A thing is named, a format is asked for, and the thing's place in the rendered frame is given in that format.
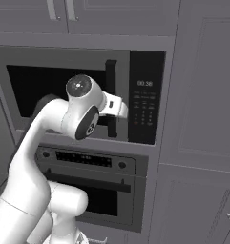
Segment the black and grey microwave oven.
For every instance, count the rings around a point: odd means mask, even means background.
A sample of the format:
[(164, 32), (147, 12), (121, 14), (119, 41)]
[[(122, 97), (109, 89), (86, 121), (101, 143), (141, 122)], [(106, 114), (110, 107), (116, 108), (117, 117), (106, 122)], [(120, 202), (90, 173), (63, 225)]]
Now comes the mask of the black and grey microwave oven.
[(129, 115), (116, 119), (117, 137), (108, 136), (107, 116), (101, 117), (93, 138), (153, 145), (156, 139), (162, 79), (165, 66), (163, 51), (128, 51)]

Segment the grey built-in oven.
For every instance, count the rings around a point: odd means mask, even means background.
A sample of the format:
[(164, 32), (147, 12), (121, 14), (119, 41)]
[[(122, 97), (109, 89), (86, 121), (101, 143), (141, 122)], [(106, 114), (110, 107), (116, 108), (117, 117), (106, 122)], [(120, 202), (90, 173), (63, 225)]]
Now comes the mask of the grey built-in oven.
[(149, 158), (144, 155), (40, 145), (35, 154), (50, 181), (88, 195), (81, 222), (139, 233)]

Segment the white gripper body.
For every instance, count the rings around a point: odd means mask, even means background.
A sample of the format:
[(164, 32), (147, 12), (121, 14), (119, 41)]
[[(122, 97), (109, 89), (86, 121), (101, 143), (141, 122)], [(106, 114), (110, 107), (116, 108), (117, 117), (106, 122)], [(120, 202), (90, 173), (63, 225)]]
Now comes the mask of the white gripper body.
[(119, 118), (127, 118), (128, 117), (128, 107), (123, 102), (121, 97), (118, 98), (118, 114), (117, 114), (117, 116)]

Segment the tall grey cupboard door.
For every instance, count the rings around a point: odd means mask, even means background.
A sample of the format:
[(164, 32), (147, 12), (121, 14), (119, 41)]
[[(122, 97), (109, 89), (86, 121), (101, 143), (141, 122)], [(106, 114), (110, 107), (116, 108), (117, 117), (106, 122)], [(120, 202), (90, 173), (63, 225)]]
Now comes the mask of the tall grey cupboard door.
[(160, 162), (230, 172), (230, 0), (181, 0)]

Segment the oven door with dark window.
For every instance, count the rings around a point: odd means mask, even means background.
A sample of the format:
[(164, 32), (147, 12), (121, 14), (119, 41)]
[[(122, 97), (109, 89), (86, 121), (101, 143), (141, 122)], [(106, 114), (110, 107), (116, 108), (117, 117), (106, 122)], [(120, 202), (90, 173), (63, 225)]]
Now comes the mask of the oven door with dark window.
[(131, 176), (106, 172), (89, 173), (82, 170), (65, 171), (54, 167), (43, 167), (42, 172), (130, 185), (131, 191), (129, 193), (85, 186), (75, 187), (85, 191), (89, 199), (85, 213), (79, 217), (80, 221), (93, 222), (96, 220), (122, 225), (130, 225), (132, 223), (134, 179)]

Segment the grey microwave door with window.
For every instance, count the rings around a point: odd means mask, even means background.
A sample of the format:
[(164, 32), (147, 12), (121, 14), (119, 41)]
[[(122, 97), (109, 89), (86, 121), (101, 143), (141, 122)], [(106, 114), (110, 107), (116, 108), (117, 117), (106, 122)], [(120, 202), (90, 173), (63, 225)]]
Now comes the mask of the grey microwave door with window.
[(116, 61), (116, 96), (128, 103), (128, 51), (0, 46), (0, 96), (14, 137), (28, 127), (42, 97), (54, 94), (66, 100), (66, 84), (77, 74), (90, 76), (106, 92), (107, 60)]

